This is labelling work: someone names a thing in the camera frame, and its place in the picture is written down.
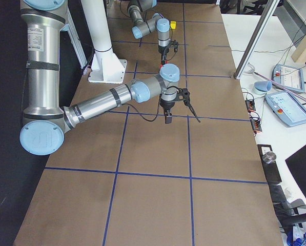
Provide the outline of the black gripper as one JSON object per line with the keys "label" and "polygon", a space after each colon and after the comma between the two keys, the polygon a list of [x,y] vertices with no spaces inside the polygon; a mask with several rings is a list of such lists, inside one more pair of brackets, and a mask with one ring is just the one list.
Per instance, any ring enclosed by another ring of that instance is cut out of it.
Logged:
{"label": "black gripper", "polygon": [[158,51],[161,54],[161,64],[166,64],[167,54],[169,52],[168,46],[158,46]]}
{"label": "black gripper", "polygon": [[174,101],[166,101],[166,100],[161,99],[159,104],[164,110],[165,124],[171,124],[172,123],[171,109],[174,107],[175,102]]}

